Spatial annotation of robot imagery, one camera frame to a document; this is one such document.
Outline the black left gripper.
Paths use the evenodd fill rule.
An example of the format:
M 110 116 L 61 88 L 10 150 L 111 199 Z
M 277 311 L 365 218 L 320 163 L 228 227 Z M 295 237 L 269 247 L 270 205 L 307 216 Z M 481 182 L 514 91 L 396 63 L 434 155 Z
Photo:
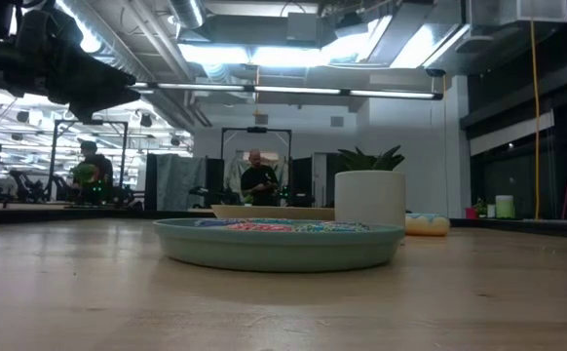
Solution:
M 135 83 L 130 73 L 64 43 L 35 53 L 16 49 L 13 57 L 13 94 L 71 103 L 72 114 L 82 122 L 90 122 L 98 111 L 139 100 L 139 92 L 127 89 Z

